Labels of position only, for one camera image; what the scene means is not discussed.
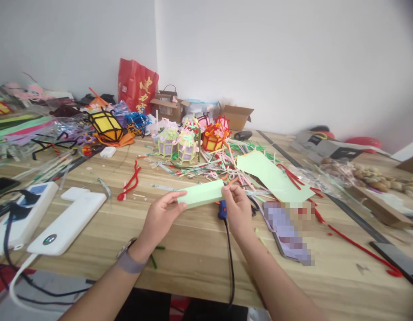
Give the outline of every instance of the watch strap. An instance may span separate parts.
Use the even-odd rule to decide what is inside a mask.
[[[129,254],[128,251],[125,251],[122,256],[119,258],[117,261],[117,264],[125,270],[127,273],[130,274],[137,274],[141,273],[144,269],[144,267],[147,265],[147,262],[149,260],[145,261],[144,263],[139,263],[135,261]]]

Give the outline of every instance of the green cardboard strip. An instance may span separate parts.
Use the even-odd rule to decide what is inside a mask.
[[[205,184],[199,184],[185,189],[187,194],[178,198],[178,203],[186,203],[187,208],[218,202],[224,199],[221,188],[223,181],[216,180]]]
[[[308,184],[300,185],[301,190],[299,190],[286,173],[259,151],[239,155],[236,159],[236,167],[257,176],[281,202],[304,202],[315,194]]]

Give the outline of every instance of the red paper bag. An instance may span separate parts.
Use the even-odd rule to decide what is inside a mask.
[[[154,98],[159,75],[135,60],[120,59],[117,93],[131,111],[152,113],[150,100]]]

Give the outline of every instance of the wristwatch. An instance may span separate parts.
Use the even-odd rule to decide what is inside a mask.
[[[135,242],[136,238],[132,238],[129,240],[128,243],[126,243],[123,248],[120,250],[120,252],[117,254],[116,259],[117,259],[117,264],[124,269],[127,273],[131,274],[137,274],[141,273],[144,269],[144,267],[147,265],[147,261],[140,263],[135,261],[129,254],[128,254],[128,248]]]

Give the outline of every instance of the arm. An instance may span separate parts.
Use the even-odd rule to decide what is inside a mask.
[[[252,270],[272,320],[327,320],[257,238],[251,223],[250,201],[242,188],[225,186],[223,196],[230,230]]]
[[[128,249],[134,261],[142,263],[149,259],[174,220],[186,208],[185,203],[177,204],[177,198],[185,194],[187,191],[170,192],[151,204],[140,236]],[[139,276],[139,273],[127,273],[115,263],[59,321],[113,321]]]

